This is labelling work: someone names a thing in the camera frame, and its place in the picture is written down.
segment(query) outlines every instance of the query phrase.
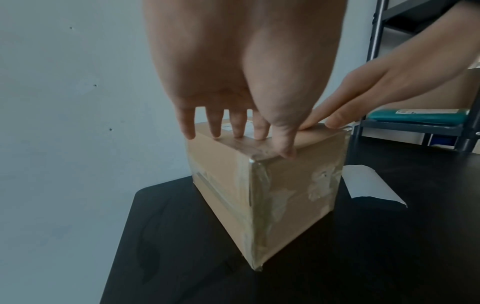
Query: metal shelf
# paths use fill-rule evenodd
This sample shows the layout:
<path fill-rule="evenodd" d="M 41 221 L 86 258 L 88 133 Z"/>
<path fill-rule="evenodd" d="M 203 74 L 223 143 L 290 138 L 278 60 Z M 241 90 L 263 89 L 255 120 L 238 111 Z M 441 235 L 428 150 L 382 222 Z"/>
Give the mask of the metal shelf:
<path fill-rule="evenodd" d="M 462 125 L 439 126 L 439 125 L 425 125 L 425 124 L 416 124 L 416 123 L 384 122 L 384 121 L 377 121 L 372 119 L 362 120 L 361 126 L 364 128 L 428 133 L 428 134 L 446 135 L 446 136 L 460 136 L 464 129 Z"/>
<path fill-rule="evenodd" d="M 435 22 L 458 0 L 407 0 L 383 12 L 384 26 L 417 34 Z"/>

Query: black table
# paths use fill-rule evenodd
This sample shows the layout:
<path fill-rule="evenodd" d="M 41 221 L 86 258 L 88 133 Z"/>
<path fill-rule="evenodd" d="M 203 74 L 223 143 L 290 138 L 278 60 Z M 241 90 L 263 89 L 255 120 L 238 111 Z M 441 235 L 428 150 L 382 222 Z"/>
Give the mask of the black table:
<path fill-rule="evenodd" d="M 101 303 L 479 303 L 480 155 L 363 137 L 347 161 L 408 209 L 351 199 L 342 181 L 335 211 L 262 272 L 190 177 L 140 190 Z"/>

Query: hand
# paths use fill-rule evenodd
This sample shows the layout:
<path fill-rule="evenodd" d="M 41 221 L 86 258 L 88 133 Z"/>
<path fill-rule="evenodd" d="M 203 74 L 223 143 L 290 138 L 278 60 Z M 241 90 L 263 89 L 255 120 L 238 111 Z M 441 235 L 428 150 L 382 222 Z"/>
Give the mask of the hand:
<path fill-rule="evenodd" d="M 459 3 L 422 33 L 385 57 L 348 74 L 300 129 L 329 116 L 340 128 L 392 102 L 426 93 L 466 70 L 480 53 L 480 6 Z"/>
<path fill-rule="evenodd" d="M 153 62 L 186 138 L 205 107 L 236 137 L 253 109 L 254 136 L 293 158 L 298 127 L 322 94 L 340 40 L 345 0 L 144 0 Z"/>

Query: teal book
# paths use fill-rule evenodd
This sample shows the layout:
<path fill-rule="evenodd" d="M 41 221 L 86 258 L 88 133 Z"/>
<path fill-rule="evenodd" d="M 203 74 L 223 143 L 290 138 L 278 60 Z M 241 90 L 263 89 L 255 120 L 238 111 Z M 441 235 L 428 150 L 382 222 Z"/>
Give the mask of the teal book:
<path fill-rule="evenodd" d="M 457 126 L 464 123 L 468 115 L 468 109 L 389 109 L 371 112 L 367 118 L 385 122 Z"/>

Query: black shelf frame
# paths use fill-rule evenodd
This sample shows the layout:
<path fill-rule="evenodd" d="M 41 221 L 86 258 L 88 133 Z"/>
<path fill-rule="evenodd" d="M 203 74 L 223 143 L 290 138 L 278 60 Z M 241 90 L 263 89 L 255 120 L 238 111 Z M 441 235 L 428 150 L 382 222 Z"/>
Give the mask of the black shelf frame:
<path fill-rule="evenodd" d="M 378 56 L 385 27 L 405 33 L 417 34 L 435 22 L 456 2 L 456 0 L 407 0 L 388 9 L 389 0 L 377 0 L 367 61 L 373 60 Z M 432 135 L 456 136 L 455 149 L 471 152 L 480 138 L 480 88 L 467 120 L 463 125 L 442 126 L 381 122 L 363 117 L 360 124 L 355 126 L 353 135 L 362 136 L 363 128 L 424 133 L 423 145 L 428 144 Z"/>

